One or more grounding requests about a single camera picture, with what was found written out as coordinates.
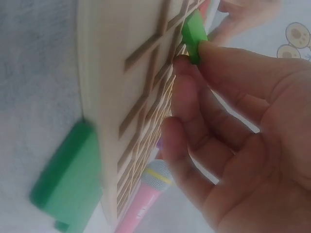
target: wooden board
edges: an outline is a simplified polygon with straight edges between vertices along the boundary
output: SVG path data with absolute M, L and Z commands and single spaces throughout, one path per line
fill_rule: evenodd
M 103 209 L 115 226 L 170 114 L 172 60 L 202 0 L 88 0 L 78 10 L 81 96 L 97 127 Z

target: green block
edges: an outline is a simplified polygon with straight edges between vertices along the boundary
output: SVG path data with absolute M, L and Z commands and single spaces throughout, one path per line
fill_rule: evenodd
M 57 221 L 54 227 L 62 233 L 83 233 L 102 195 L 103 192 L 100 182 L 98 179 L 95 179 L 88 188 L 88 194 L 81 201 L 79 208 L 74 213 L 72 222 L 70 224 L 65 224 Z
M 207 41 L 203 19 L 198 10 L 195 10 L 186 18 L 182 29 L 182 35 L 191 63 L 198 65 L 200 63 L 200 56 L 198 52 L 199 43 L 202 40 Z
M 100 172 L 96 132 L 90 124 L 78 122 L 42 172 L 31 192 L 31 202 L 70 225 Z

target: hand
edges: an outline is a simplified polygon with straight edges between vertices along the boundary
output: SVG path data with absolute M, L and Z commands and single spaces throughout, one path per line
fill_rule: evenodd
M 309 233 L 310 63 L 209 42 L 199 52 L 199 69 L 176 58 L 174 117 L 162 125 L 162 153 L 177 185 L 218 233 Z M 260 133 L 229 114 L 210 88 Z
M 223 45 L 230 38 L 271 20 L 280 7 L 281 0 L 221 0 L 218 10 L 229 15 L 212 31 L 209 39 Z

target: toy microphone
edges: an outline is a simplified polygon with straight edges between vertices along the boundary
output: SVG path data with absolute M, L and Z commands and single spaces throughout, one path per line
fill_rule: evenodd
M 139 190 L 115 233 L 133 233 L 155 200 L 172 182 L 172 175 L 163 160 L 150 162 L 142 174 Z

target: cartoon character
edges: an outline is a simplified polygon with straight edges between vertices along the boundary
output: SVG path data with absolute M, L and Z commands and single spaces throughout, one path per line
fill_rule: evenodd
M 277 57 L 304 58 L 311 61 L 311 35 L 308 28 L 301 23 L 291 23 L 285 34 L 289 44 L 278 48 Z
M 277 50 L 278 58 L 301 58 L 301 55 L 295 47 L 291 45 L 282 45 Z

